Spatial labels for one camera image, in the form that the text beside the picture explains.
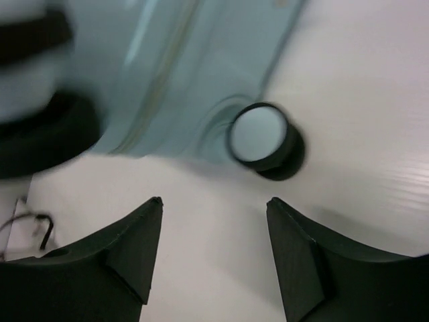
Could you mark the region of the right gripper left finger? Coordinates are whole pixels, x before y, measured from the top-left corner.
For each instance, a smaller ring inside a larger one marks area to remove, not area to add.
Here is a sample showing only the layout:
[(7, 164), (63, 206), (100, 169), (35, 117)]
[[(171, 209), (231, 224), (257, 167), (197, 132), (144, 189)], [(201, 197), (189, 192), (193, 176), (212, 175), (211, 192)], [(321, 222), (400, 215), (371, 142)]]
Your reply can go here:
[(138, 321), (151, 290), (163, 203), (46, 255), (1, 263), (2, 321)]

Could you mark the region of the light blue suitcase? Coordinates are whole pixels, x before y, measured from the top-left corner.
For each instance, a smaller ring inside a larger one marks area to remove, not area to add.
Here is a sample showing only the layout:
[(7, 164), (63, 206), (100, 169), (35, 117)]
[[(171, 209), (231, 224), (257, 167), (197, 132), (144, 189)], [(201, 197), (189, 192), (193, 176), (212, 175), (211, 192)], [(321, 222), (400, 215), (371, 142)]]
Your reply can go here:
[(265, 92), (303, 1), (69, 1), (68, 77), (99, 97), (93, 152), (200, 156)]

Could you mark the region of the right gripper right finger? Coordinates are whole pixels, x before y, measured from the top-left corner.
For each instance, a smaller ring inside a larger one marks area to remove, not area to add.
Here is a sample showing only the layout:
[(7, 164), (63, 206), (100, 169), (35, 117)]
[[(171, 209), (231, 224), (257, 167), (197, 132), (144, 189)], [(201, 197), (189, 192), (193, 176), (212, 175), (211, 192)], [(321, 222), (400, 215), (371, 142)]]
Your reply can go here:
[(266, 215), (287, 321), (428, 320), (428, 255), (359, 243), (277, 197)]

